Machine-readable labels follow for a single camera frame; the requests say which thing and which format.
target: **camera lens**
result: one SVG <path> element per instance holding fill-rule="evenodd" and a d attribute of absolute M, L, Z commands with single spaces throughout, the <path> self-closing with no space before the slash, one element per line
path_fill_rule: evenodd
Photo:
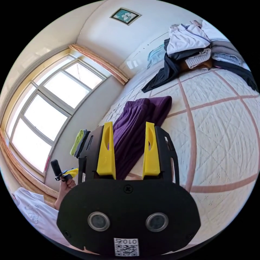
<path fill-rule="evenodd" d="M 102 212 L 93 212 L 88 217 L 89 226 L 96 231 L 105 231 L 110 226 L 107 215 Z"/>
<path fill-rule="evenodd" d="M 163 213 L 154 213 L 146 219 L 145 223 L 151 232 L 160 232 L 168 225 L 168 217 Z"/>

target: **window frame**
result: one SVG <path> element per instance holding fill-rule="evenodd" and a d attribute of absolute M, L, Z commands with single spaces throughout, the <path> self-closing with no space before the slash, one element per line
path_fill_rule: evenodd
<path fill-rule="evenodd" d="M 42 81 L 39 85 L 37 85 L 34 80 L 41 74 L 43 73 L 45 70 L 47 70 L 50 66 L 52 66 L 55 63 L 58 63 L 61 59 L 64 59 L 65 57 L 70 56 L 71 58 L 73 58 L 72 61 L 68 62 L 67 64 L 65 64 L 64 66 L 60 67 L 59 69 L 57 69 L 55 72 L 53 72 L 51 75 L 49 75 L 44 81 Z M 91 89 L 90 87 L 88 87 L 86 84 L 84 84 L 83 82 L 81 82 L 80 80 L 78 80 L 77 78 L 75 78 L 73 75 L 69 74 L 68 72 L 66 72 L 65 70 L 67 68 L 69 68 L 70 66 L 79 63 L 82 66 L 86 67 L 88 70 L 90 70 L 91 72 L 93 72 L 94 74 L 96 74 L 98 77 L 100 77 L 102 79 L 102 81 L 94 88 Z M 76 81 L 78 84 L 80 84 L 82 87 L 84 87 L 85 89 L 87 89 L 89 92 L 88 94 L 79 102 L 79 104 L 75 107 L 72 108 L 71 106 L 69 106 L 67 103 L 65 103 L 63 100 L 61 100 L 59 97 L 57 97 L 56 95 L 54 95 L 51 91 L 49 91 L 47 88 L 44 87 L 44 85 L 51 80 L 55 75 L 57 75 L 58 73 L 64 73 L 66 76 L 70 77 L 71 79 L 73 79 L 74 81 Z M 38 174 L 40 174 L 40 176 L 44 177 L 44 182 L 45 182 L 45 177 L 46 177 L 46 169 L 44 169 L 43 172 L 41 172 L 40 170 L 38 170 L 35 166 L 33 166 L 27 159 L 24 158 L 24 156 L 18 151 L 18 149 L 15 147 L 15 145 L 12 143 L 13 140 L 13 136 L 14 136 L 14 132 L 15 129 L 17 127 L 17 124 L 19 122 L 20 119 L 23 120 L 23 122 L 38 136 L 40 137 L 42 140 L 44 140 L 46 143 L 48 143 L 51 146 L 49 155 L 47 157 L 46 163 L 49 161 L 49 158 L 51 157 L 51 155 L 53 154 L 53 151 L 56 147 L 56 144 L 61 136 L 61 134 L 63 133 L 65 127 L 67 126 L 68 122 L 71 120 L 72 116 L 77 112 L 77 110 L 79 109 L 79 107 L 84 103 L 84 101 L 87 99 L 87 97 L 97 88 L 100 86 L 100 84 L 102 84 L 105 80 L 107 79 L 106 76 L 104 76 L 102 73 L 100 73 L 99 71 L 97 71 L 95 68 L 91 67 L 90 65 L 88 65 L 86 62 L 82 61 L 79 58 L 74 57 L 71 54 L 67 54 L 64 57 L 56 60 L 55 62 L 51 63 L 48 67 L 46 67 L 43 71 L 41 71 L 39 74 L 37 74 L 35 77 L 33 77 L 30 82 L 26 85 L 25 89 L 21 92 L 19 98 L 17 99 L 16 103 L 14 104 L 8 120 L 7 120 L 7 124 L 5 126 L 5 134 L 7 136 L 7 138 L 9 139 L 9 144 L 11 145 L 12 149 L 14 149 L 14 151 L 19 155 L 19 157 L 29 166 L 31 167 L 34 171 L 36 171 Z M 34 90 L 34 92 L 30 95 L 30 97 L 28 98 L 28 100 L 25 102 L 25 104 L 23 105 L 20 113 L 18 114 L 18 117 L 15 121 L 15 124 L 13 126 L 12 132 L 11 132 L 11 136 L 9 138 L 7 132 L 8 132 L 8 127 L 10 126 L 10 122 L 12 121 L 12 116 L 14 115 L 15 111 L 15 107 L 16 104 L 19 103 L 19 100 L 21 100 L 22 96 L 25 97 L 25 95 L 28 93 L 29 86 L 33 85 L 36 89 Z M 46 102 L 48 102 L 51 106 L 53 106 L 55 109 L 57 109 L 60 113 L 64 114 L 65 116 L 67 116 L 67 119 L 65 120 L 64 124 L 62 125 L 62 127 L 60 128 L 56 138 L 54 141 L 52 141 L 51 139 L 49 139 L 47 136 L 45 136 L 43 133 L 41 133 L 35 126 L 33 126 L 30 121 L 24 116 L 26 110 L 28 109 L 28 107 L 30 106 L 30 104 L 32 103 L 32 101 L 34 100 L 34 98 L 39 95 L 40 97 L 42 97 Z"/>

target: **window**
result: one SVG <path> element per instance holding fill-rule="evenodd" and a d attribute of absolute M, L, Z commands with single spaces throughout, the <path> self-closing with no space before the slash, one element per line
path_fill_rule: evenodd
<path fill-rule="evenodd" d="M 43 175 L 46 161 L 68 119 L 105 76 L 70 55 L 31 80 L 15 104 L 6 133 L 16 152 Z"/>

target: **purple pants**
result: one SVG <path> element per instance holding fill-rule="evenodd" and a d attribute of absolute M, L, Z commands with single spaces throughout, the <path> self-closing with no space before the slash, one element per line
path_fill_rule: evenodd
<path fill-rule="evenodd" d="M 116 178 L 124 180 L 144 153 L 146 122 L 161 126 L 172 98 L 152 97 L 128 101 L 113 125 Z"/>

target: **curtain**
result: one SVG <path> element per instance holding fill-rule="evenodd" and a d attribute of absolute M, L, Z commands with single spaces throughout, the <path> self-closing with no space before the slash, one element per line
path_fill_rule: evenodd
<path fill-rule="evenodd" d="M 115 67 L 110 62 L 104 60 L 100 56 L 94 54 L 91 50 L 89 50 L 85 47 L 79 46 L 77 44 L 71 44 L 71 45 L 69 45 L 69 48 L 81 53 L 85 57 L 96 62 L 98 65 L 100 65 L 101 67 L 106 69 L 109 73 L 111 73 L 111 75 L 113 75 L 123 85 L 125 85 L 128 82 L 129 78 L 120 69 Z"/>
<path fill-rule="evenodd" d="M 54 203 L 56 201 L 59 193 L 49 188 L 38 179 L 36 179 L 18 162 L 18 160 L 14 157 L 8 145 L 6 144 L 1 129 L 0 129 L 0 149 L 3 153 L 3 156 L 6 160 L 6 163 L 11 173 L 14 175 L 14 177 L 22 187 L 24 187 L 25 189 L 31 192 L 43 195 L 44 199 L 48 202 Z"/>

